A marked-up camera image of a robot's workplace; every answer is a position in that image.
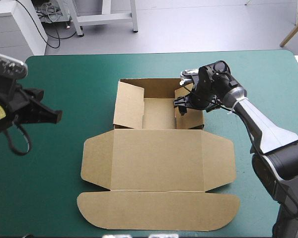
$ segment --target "gray floor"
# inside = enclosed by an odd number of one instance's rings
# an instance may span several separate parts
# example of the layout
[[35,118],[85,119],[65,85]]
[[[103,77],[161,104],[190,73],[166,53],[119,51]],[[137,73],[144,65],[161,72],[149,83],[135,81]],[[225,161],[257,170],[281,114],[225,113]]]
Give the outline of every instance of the gray floor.
[[[62,40],[47,55],[166,53],[281,49],[294,27],[295,0],[136,0],[139,33],[131,23],[86,26],[84,37]],[[76,0],[81,15],[99,13],[100,1]],[[114,12],[130,8],[128,0],[113,0]],[[65,30],[58,24],[62,37]],[[51,26],[46,30],[54,34]],[[56,45],[57,40],[50,39]],[[298,55],[298,34],[285,49]]]

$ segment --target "green tabletop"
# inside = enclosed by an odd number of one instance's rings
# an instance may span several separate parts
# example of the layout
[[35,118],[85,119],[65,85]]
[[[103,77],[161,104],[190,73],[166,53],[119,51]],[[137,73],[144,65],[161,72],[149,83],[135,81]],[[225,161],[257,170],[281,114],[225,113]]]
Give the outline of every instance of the green tabletop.
[[[156,233],[109,231],[83,218],[77,196],[103,190],[80,178],[83,143],[113,128],[119,79],[178,77],[184,69],[217,60],[229,64],[233,76],[247,89],[249,100],[267,117],[298,134],[298,64],[288,51],[31,57],[27,61],[29,75],[20,83],[43,88],[43,103],[63,110],[63,119],[57,125],[26,125],[33,151],[24,157],[13,155],[0,134],[0,236]],[[244,125],[224,110],[205,114],[205,121],[206,131],[232,140],[235,146],[237,179],[214,192],[236,194],[241,206],[234,220],[220,230],[178,233],[192,237],[271,236],[279,205],[252,169]]]

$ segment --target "metal frame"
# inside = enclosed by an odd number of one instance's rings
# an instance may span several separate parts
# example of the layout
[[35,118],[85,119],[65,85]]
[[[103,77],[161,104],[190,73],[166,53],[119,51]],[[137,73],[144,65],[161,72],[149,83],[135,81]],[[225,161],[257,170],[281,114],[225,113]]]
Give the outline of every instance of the metal frame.
[[83,26],[111,24],[116,22],[132,22],[134,32],[138,32],[137,12],[135,0],[130,0],[131,12],[111,13],[111,0],[103,0],[102,14],[79,16],[75,0],[66,0],[71,17],[79,36],[84,36]]
[[[245,6],[247,6],[252,0],[248,0],[247,3],[245,3]],[[298,21],[298,0],[297,0],[297,5],[296,5],[296,18],[295,18],[295,26],[297,25]]]

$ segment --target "cardboard box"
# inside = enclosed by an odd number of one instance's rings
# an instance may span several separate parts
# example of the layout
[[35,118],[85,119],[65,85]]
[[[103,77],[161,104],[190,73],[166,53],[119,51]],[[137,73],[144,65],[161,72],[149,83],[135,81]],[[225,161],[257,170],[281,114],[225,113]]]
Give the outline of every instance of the cardboard box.
[[109,189],[77,198],[82,215],[106,229],[211,231],[236,215],[239,199],[206,193],[233,182],[230,140],[202,131],[202,112],[181,117],[179,79],[118,83],[114,130],[84,144],[81,177]]

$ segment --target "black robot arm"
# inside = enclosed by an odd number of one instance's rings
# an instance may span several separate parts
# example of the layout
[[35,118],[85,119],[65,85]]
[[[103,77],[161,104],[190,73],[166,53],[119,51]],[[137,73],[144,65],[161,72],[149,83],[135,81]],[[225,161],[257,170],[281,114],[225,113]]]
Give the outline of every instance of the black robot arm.
[[[32,148],[30,137],[22,124],[58,123],[62,117],[62,111],[54,111],[41,103],[43,90],[24,89],[17,83],[26,75],[26,64],[0,55],[0,133],[3,132],[6,135],[10,149],[17,155],[25,155]],[[28,143],[27,151],[21,152],[14,147],[7,131],[12,125],[15,125],[23,134]]]
[[254,171],[272,198],[280,203],[273,238],[298,238],[298,136],[277,127],[251,104],[246,90],[222,60],[185,70],[181,79],[184,87],[193,83],[188,95],[174,100],[182,115],[187,108],[207,112],[224,108],[244,122],[252,143]]

